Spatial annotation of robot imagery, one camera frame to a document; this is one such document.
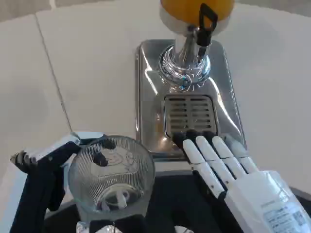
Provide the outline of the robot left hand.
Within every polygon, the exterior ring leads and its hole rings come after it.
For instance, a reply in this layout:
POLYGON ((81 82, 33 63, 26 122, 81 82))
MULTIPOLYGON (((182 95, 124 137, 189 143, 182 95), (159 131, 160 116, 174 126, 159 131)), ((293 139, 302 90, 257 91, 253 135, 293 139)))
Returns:
POLYGON ((15 178, 9 184, 9 201, 2 222, 6 233, 39 233, 46 211, 58 211, 66 194, 66 164, 85 147, 99 143, 113 150, 116 144, 100 132, 71 132, 51 146, 22 150, 11 156, 15 178))

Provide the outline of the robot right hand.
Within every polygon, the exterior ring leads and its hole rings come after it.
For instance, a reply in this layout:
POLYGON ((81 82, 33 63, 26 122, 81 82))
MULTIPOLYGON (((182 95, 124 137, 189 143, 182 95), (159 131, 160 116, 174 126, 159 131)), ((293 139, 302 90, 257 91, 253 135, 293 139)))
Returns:
POLYGON ((232 136, 174 133, 224 233, 308 233, 311 217, 281 175, 260 170, 232 136))

